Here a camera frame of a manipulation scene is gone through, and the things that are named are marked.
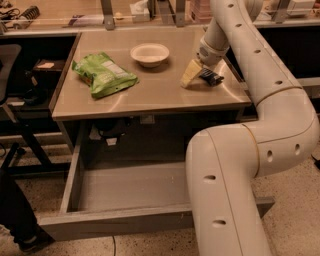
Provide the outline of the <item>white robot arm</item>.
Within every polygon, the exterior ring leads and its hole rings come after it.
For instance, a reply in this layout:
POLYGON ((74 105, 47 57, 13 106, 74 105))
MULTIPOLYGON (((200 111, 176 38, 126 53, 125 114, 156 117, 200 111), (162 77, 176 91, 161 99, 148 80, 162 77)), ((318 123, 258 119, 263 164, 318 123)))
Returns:
POLYGON ((253 25, 263 0, 210 0, 198 63, 232 50, 257 119, 206 128, 186 152, 186 179, 200 256, 272 256, 251 189, 257 176, 303 162, 319 138, 314 107, 253 25))

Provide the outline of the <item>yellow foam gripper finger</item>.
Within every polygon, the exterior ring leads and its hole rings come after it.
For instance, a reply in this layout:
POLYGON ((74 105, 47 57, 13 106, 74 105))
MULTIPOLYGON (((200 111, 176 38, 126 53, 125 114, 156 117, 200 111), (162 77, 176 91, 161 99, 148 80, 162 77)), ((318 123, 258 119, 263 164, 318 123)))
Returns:
POLYGON ((180 80, 181 86, 186 88, 194 79, 196 79, 202 72, 203 65, 198 59, 192 59, 188 64, 185 72, 180 80))

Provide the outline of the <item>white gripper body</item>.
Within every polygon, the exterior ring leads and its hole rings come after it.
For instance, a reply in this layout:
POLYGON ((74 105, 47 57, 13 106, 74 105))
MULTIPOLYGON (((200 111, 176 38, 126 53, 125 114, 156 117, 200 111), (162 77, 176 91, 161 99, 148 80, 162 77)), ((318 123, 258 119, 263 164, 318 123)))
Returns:
POLYGON ((205 37, 202 37, 197 51, 198 59, 206 66, 216 65, 229 50, 229 43, 224 42, 221 46, 211 46, 205 37))

